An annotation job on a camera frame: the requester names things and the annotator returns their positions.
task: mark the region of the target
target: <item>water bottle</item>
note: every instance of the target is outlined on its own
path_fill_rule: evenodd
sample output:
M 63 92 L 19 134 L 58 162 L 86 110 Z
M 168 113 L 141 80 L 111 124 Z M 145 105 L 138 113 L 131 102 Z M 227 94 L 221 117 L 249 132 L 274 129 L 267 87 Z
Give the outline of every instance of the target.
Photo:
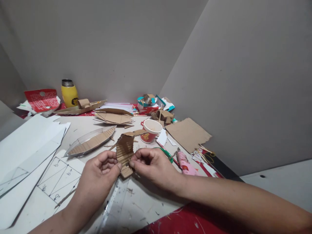
M 65 106 L 73 107 L 78 105 L 78 93 L 72 80 L 62 80 L 62 97 L 65 102 Z

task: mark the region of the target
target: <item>white table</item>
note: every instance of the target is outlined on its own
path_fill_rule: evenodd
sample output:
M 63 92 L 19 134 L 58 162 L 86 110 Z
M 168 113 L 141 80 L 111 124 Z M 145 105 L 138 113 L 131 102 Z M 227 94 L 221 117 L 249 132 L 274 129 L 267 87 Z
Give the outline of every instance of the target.
M 107 124 L 94 120 L 94 118 L 95 117 L 92 116 L 64 116 L 56 120 L 56 122 L 60 122 L 62 124 L 71 122 L 71 126 L 67 131 L 67 134 L 65 135 L 62 144 L 57 150 L 56 154 L 61 150 L 66 151 L 69 146 L 75 140 L 77 140 L 77 138 L 95 129 L 109 126 Z M 149 117 L 133 117 L 133 120 L 135 120 L 135 122 L 133 123 L 134 126 L 128 129 L 124 129 L 122 125 L 118 125 L 113 135 L 115 141 L 109 140 L 105 145 L 114 145 L 120 135 L 124 132 L 142 129 L 140 123 L 147 118 Z M 167 140 L 167 143 L 164 146 L 166 150 L 173 155 L 174 152 L 177 150 L 177 147 L 180 147 L 180 149 L 187 155 L 189 162 L 199 170 L 200 174 L 205 175 L 204 171 L 195 161 L 192 160 L 191 156 L 170 135 L 168 135 L 168 137 L 172 139 L 177 144 L 177 146 L 172 146 L 171 143 Z M 135 139 L 138 142 L 134 143 L 134 151 L 144 147 L 159 147 L 155 141 L 151 144 L 146 144 L 140 140 L 139 136 Z M 89 159 L 108 149 L 109 147 L 100 147 L 91 154 L 80 158 L 80 160 L 85 163 Z M 174 163 L 173 165 L 178 171 L 181 171 Z M 123 208 L 120 213 L 120 221 L 117 228 L 117 233 L 132 233 L 187 204 L 187 201 L 182 200 L 168 192 L 160 190 L 151 182 L 149 182 L 145 178 L 140 178 L 136 174 L 133 174 L 130 177 L 128 188 L 131 189 L 132 192 L 127 192 L 125 195 Z M 95 230 L 98 230 L 98 228 L 100 228 L 103 220 L 103 211 L 105 209 L 105 206 L 106 201 L 81 233 L 94 233 Z M 0 231 L 0 233 L 12 233 L 12 230 L 2 230 Z M 18 233 L 26 232 L 23 227 L 19 227 Z

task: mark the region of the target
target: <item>red and white paper cup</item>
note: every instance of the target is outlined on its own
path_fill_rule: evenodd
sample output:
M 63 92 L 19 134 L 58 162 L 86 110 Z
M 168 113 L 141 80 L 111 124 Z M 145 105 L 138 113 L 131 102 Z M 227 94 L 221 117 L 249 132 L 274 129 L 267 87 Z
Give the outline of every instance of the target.
M 147 144 L 151 143 L 163 129 L 160 123 L 151 119 L 144 120 L 141 125 L 143 130 L 147 131 L 147 133 L 141 135 L 141 140 Z

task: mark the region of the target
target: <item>clear ruler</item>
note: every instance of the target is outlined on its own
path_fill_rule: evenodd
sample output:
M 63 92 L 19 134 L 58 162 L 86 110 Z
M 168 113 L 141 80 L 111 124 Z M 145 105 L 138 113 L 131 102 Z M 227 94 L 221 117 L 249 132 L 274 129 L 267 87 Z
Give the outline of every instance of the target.
M 125 180 L 121 179 L 120 177 L 117 178 L 114 184 L 115 188 L 110 196 L 110 199 L 104 212 L 101 228 L 99 228 L 97 232 L 98 234 L 116 233 L 129 180 L 130 178 L 127 178 Z

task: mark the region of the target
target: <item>glue gun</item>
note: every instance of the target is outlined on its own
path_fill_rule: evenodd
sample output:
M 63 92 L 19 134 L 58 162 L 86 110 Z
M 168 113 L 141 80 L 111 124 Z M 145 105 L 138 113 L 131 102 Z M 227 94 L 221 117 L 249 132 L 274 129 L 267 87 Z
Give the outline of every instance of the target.
M 194 176 L 194 175 L 200 176 L 198 171 L 189 163 L 188 158 L 180 150 L 179 147 L 178 147 L 178 151 L 177 151 L 176 157 L 178 158 L 180 167 L 182 169 L 182 174 L 192 175 L 192 176 Z

